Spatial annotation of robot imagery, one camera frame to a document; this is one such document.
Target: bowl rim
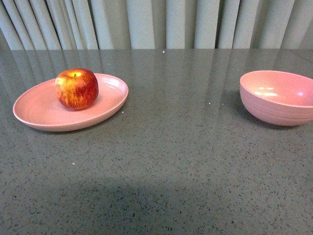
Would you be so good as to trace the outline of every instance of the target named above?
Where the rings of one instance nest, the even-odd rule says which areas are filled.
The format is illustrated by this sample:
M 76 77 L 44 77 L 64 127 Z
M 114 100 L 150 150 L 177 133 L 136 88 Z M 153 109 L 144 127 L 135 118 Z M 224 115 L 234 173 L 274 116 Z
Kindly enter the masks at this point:
M 274 103 L 274 104 L 278 104 L 278 105 L 283 105 L 283 106 L 286 106 L 286 107 L 294 107 L 294 108 L 303 108 L 303 109 L 312 109 L 313 108 L 313 105 L 293 105 L 293 104 L 286 104 L 286 103 L 281 103 L 281 102 L 277 102 L 277 101 L 271 101 L 271 100 L 268 100 L 268 99 L 265 99 L 251 91 L 249 91 L 243 84 L 242 84 L 242 79 L 243 79 L 243 76 L 247 75 L 247 74 L 250 74 L 250 73 L 255 73 L 255 72 L 276 72 L 276 73 L 284 73 L 284 74 L 292 74 L 292 75 L 296 75 L 296 76 L 299 76 L 299 77 L 303 77 L 305 79 L 309 79 L 313 82 L 313 79 L 312 78 L 309 78 L 309 77 L 306 77 L 306 76 L 302 76 L 302 75 L 299 75 L 299 74 L 296 74 L 296 73 L 292 73 L 292 72 L 285 72 L 285 71 L 278 71 L 278 70 L 254 70 L 254 71 L 250 71 L 250 72 L 247 72 L 245 74 L 243 74 L 240 78 L 240 87 L 242 87 L 245 91 L 247 91 L 248 93 L 252 94 L 253 96 L 257 97 L 257 98 L 260 98 L 264 101 L 267 101 L 267 102 L 270 102 L 270 103 Z

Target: pink plate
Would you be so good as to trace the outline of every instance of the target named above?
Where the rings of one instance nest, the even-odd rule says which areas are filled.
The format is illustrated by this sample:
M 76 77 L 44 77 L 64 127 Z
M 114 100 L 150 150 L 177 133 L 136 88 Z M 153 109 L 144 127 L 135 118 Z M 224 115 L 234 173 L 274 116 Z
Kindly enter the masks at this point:
M 124 104 L 128 86 L 121 79 L 95 73 L 99 96 L 88 108 L 72 111 L 56 96 L 55 79 L 43 82 L 14 103 L 13 113 L 22 123 L 44 131 L 73 131 L 100 123 L 115 114 Z

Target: white curtain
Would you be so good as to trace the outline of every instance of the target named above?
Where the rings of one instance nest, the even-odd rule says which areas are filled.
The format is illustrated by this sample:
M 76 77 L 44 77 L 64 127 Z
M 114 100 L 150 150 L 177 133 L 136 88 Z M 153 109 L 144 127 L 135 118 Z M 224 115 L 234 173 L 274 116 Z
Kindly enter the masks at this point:
M 0 49 L 313 49 L 313 0 L 0 0 Z

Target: curtain fold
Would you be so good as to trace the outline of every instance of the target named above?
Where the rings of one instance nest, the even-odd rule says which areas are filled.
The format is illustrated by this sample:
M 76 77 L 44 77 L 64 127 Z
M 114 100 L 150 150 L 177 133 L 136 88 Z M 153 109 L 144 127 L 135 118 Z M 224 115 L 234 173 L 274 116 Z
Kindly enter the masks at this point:
M 313 0 L 0 0 L 10 50 L 313 49 Z

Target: table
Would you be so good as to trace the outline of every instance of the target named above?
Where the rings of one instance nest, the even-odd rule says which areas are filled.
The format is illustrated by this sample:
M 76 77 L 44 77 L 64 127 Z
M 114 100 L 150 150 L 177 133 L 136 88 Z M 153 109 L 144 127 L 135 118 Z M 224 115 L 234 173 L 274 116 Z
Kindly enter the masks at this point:
M 75 67 L 124 80 L 124 106 L 72 132 L 14 117 Z M 313 122 L 253 117 L 253 70 L 313 78 L 313 50 L 1 51 L 0 234 L 312 234 Z

